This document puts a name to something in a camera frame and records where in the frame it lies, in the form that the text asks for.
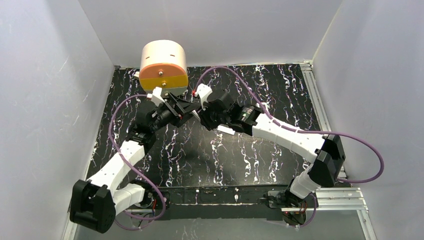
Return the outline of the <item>long white rectangular block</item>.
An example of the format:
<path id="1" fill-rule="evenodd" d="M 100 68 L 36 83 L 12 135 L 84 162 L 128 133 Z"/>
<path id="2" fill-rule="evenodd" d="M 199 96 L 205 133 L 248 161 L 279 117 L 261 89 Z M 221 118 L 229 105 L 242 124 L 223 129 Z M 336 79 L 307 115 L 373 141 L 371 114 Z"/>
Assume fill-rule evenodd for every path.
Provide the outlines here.
<path id="1" fill-rule="evenodd" d="M 200 121 L 200 120 L 201 120 L 196 110 L 191 111 L 191 114 L 192 114 L 192 115 L 193 115 L 193 116 L 194 116 L 194 117 L 195 117 L 198 121 Z"/>

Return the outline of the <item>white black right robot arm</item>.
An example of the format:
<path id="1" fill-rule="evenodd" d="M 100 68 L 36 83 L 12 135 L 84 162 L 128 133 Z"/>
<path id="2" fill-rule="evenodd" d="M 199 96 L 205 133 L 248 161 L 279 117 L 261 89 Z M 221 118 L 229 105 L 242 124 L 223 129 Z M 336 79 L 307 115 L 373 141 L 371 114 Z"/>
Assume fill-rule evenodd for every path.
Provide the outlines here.
<path id="1" fill-rule="evenodd" d="M 226 126 L 236 133 L 262 138 L 278 144 L 309 162 L 309 166 L 294 177 L 287 189 L 263 201 L 279 207 L 295 206 L 317 189 L 332 188 L 346 159 L 341 138 L 335 134 L 303 133 L 285 122 L 268 117 L 255 105 L 237 103 L 227 92 L 212 91 L 193 94 L 200 99 L 197 114 L 209 131 Z"/>

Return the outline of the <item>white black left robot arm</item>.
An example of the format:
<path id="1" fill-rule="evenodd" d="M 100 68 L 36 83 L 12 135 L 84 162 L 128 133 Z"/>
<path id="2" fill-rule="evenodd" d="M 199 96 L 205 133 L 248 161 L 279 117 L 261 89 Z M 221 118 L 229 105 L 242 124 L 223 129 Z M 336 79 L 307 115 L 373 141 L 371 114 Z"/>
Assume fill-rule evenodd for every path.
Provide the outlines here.
<path id="1" fill-rule="evenodd" d="M 144 94 L 148 101 L 156 105 L 155 111 L 149 114 L 150 122 L 146 125 L 136 123 L 127 134 L 125 141 L 119 146 L 113 136 L 114 120 L 112 115 L 108 127 L 108 137 L 116 149 L 116 154 L 96 174 L 87 180 L 78 180 L 73 188 L 69 207 L 69 220 L 98 233 L 107 232 L 116 216 L 125 212 L 134 204 L 144 200 L 146 189 L 142 185 L 129 183 L 118 189 L 123 178 L 133 171 L 157 193 L 162 207 L 166 200 L 159 188 L 138 169 L 135 164 L 142 160 L 156 141 L 155 132 L 172 124 L 176 127 L 184 124 L 192 117 L 192 112 L 200 108 L 199 103 L 188 102 L 172 94 L 164 100 L 161 88 L 153 93 Z"/>

